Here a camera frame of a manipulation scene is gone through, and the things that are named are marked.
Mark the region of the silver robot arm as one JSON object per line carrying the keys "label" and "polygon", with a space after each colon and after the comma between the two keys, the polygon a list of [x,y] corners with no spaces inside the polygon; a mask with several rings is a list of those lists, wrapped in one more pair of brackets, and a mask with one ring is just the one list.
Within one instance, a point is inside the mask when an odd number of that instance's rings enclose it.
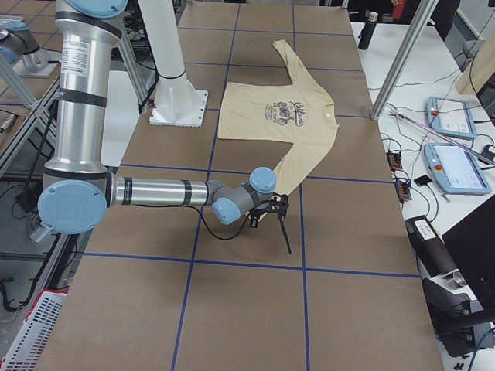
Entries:
{"label": "silver robot arm", "polygon": [[124,1],[59,1],[63,34],[56,144],[44,167],[35,224],[44,231],[93,229],[113,205],[211,206],[223,224],[245,213],[270,213],[276,178],[265,167],[235,188],[218,181],[137,179],[110,173],[101,161],[111,51],[123,39]]}

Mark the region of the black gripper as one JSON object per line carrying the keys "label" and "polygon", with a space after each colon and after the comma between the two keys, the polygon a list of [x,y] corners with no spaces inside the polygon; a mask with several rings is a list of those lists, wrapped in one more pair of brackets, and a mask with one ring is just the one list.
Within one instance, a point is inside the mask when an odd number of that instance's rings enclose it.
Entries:
{"label": "black gripper", "polygon": [[255,209],[252,209],[250,212],[249,212],[249,221],[250,221],[250,228],[257,228],[258,227],[258,224],[259,224],[259,221],[261,220],[261,218],[263,217],[264,214],[268,213],[269,212],[269,207],[266,206],[262,209],[260,208],[255,208]]}

